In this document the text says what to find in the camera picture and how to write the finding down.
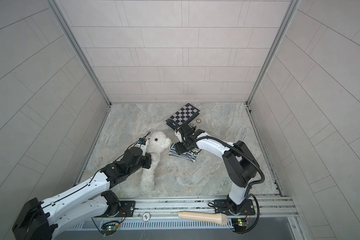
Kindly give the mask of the blue white striped sweater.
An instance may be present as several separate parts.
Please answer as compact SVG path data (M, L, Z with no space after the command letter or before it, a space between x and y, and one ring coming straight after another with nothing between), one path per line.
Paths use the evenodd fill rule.
M200 152L201 151L198 151L198 152L189 151L189 152L182 153L182 154L179 155L176 152L175 144L171 144L170 151L169 151L168 155L170 157L175 157L175 158L178 158L178 159L188 160L188 161L190 161L192 163L195 163L196 158L200 155Z

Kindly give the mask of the white teddy bear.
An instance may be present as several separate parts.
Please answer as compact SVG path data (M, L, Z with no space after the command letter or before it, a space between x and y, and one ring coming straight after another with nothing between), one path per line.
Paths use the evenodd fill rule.
M161 154L169 149L171 146L171 139L163 132L155 132L151 135L148 142L146 153L151 154L151 166L149 169L144 169L141 177L141 188L145 192L154 190L155 180L154 173L161 160Z

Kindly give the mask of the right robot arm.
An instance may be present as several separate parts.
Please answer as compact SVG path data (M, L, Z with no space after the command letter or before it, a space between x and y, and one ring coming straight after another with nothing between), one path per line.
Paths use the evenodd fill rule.
M186 123L179 125L169 120L168 125L174 129L179 139L175 144L178 155L200 149L223 160L233 182L226 209L234 215L243 212L244 204L250 197L251 187L265 181L265 175L247 145L242 141L236 143L222 141Z

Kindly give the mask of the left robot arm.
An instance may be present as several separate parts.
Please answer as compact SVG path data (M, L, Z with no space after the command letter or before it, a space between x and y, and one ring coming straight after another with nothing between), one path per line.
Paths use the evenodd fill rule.
M52 240L65 229L106 212L117 214L120 201L112 188L141 168L149 169L152 156L145 148L127 149L93 177L56 196L33 198L22 207L12 227L17 240Z

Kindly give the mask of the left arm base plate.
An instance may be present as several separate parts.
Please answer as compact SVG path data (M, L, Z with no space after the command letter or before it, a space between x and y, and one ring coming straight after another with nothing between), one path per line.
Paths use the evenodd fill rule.
M121 201L116 204L111 204L105 215L110 218L129 218L133 216L135 206L135 201Z

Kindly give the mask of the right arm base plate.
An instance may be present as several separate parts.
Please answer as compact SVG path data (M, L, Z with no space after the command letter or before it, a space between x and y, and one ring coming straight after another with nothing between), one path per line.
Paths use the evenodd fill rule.
M254 216L256 214L253 201L250 199L243 201L240 205L236 205L230 198L214 200L212 203L208 203L208 206L213 208L215 213L222 213L227 216Z

